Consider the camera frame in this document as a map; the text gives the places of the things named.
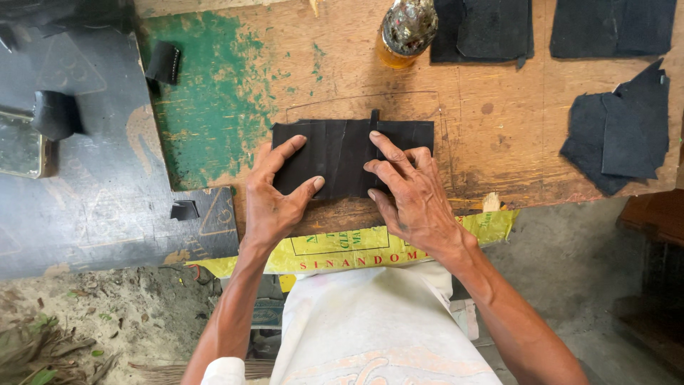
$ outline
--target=white shirt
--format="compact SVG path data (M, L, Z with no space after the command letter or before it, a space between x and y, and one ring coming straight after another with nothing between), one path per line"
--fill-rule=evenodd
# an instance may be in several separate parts
M424 262L298 280L270 383L501 384L448 311L451 276L423 274L434 266L446 272ZM202 385L243 384L241 363L234 380L234 358L212 362Z

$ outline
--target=broom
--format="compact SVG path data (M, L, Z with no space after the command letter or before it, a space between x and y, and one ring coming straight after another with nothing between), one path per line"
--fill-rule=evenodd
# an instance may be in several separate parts
M245 380L271 377L275 360L245 360ZM147 385L179 385L185 365L147 366L129 362L129 366L142 371Z

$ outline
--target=yellow sack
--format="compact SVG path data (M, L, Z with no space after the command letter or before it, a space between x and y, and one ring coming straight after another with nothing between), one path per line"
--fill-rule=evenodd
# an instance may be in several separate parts
M481 247L508 239L518 210L457 216ZM283 239L271 253L264 274L313 274L364 267L391 266L431 257L390 235L386 226ZM206 267L216 277L230 277L237 257L187 262Z

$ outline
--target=stitching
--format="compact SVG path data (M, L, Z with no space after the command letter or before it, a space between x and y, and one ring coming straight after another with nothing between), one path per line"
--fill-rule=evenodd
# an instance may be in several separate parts
M173 81L174 83L176 82L176 78L178 77L178 54L180 51L177 48L174 48L176 50L176 56L173 59Z

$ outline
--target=concrete floor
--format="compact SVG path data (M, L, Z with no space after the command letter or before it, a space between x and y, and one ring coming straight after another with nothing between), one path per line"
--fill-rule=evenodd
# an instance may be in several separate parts
M521 210L510 243L484 251L582 361L592 385L684 384L609 314L616 299L641 290L645 238L616 226L626 201ZM482 355L504 385L517 384L480 325Z
M487 247L485 253L582 361L593 385L684 384L647 350L623 338L608 313L616 299L640 293L644 237L616 227L625 202L604 199L521 210L510 242ZM172 266L0 282L0 294L11 290L23 298L14 302L12 312L0 312L0 330L37 311L54 314L76 326L79 338L97 339L95 347L106 352L100 358L80 353L77 362L83 367L92 366L88 360L124 352L103 385L145 384L125 362L185 361L206 323L218 288L203 286L193 276L193 269ZM66 296L75 288L91 293ZM39 297L42 310L37 309ZM89 307L97 311L88 315ZM100 311L109 312L111 320L95 316ZM116 330L118 337L108 338ZM480 336L475 344L502 382L517 384L482 323Z

